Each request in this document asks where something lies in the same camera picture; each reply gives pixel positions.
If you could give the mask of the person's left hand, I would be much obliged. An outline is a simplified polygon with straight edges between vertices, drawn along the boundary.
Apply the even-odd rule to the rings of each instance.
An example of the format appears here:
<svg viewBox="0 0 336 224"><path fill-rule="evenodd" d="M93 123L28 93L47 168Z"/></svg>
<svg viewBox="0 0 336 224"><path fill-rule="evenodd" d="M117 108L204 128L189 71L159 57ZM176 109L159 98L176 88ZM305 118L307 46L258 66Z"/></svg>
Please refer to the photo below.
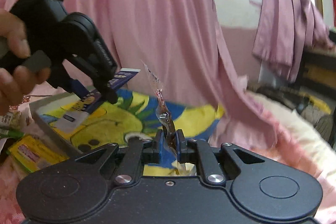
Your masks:
<svg viewBox="0 0 336 224"><path fill-rule="evenodd" d="M4 9L1 9L1 36L6 38L9 48L1 60L1 115L5 115L10 106L20 105L23 96L47 81L51 70L43 68L32 72L23 66L24 60L31 54L25 25Z"/></svg>

